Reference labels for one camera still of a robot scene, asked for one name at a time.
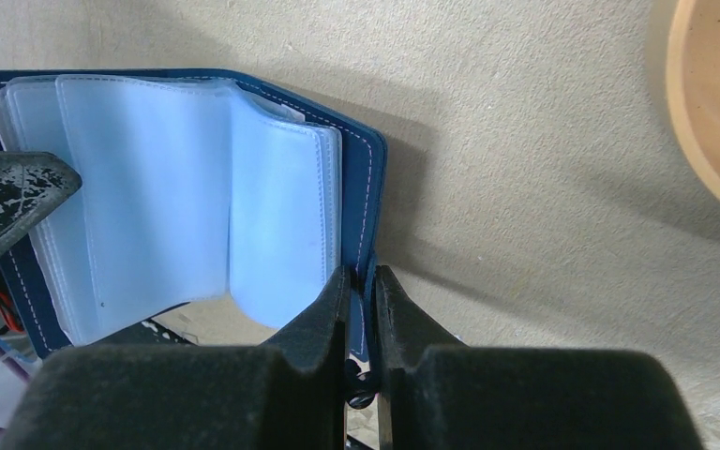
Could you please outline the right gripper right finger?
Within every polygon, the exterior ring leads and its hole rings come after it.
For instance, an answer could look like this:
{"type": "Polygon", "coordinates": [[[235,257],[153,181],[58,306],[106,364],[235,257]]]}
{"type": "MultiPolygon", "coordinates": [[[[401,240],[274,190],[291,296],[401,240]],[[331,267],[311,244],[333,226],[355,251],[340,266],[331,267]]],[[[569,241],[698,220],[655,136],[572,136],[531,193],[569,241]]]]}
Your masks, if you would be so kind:
{"type": "Polygon", "coordinates": [[[642,352],[483,348],[375,275],[384,449],[699,449],[665,368],[642,352]]]}

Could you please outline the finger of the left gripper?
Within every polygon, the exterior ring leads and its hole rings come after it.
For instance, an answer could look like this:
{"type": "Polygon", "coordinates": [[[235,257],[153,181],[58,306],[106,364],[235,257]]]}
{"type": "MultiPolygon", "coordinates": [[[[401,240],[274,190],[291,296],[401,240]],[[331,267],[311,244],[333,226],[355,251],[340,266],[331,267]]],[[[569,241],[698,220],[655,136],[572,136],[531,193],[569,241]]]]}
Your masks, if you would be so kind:
{"type": "Polygon", "coordinates": [[[0,257],[82,185],[50,153],[0,151],[0,257]]]}

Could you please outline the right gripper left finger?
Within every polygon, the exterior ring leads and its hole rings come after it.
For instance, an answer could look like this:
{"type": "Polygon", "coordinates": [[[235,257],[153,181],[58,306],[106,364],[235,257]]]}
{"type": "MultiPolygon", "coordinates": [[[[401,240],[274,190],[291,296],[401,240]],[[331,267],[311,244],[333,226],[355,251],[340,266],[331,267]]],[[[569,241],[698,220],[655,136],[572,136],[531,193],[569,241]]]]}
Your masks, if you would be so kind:
{"type": "Polygon", "coordinates": [[[30,382],[3,449],[341,449],[352,273],[256,346],[67,348],[30,382]]]}

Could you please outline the blue leather card holder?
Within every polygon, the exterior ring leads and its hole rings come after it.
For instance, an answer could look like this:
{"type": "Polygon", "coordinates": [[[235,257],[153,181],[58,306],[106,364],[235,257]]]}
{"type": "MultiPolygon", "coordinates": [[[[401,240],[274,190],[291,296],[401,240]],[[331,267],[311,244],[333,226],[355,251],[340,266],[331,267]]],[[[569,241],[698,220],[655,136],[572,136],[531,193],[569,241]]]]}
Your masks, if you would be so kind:
{"type": "Polygon", "coordinates": [[[0,71],[0,157],[42,152],[82,186],[0,252],[37,356],[224,294],[279,328],[347,266],[368,359],[377,130],[230,70],[0,71]]]}

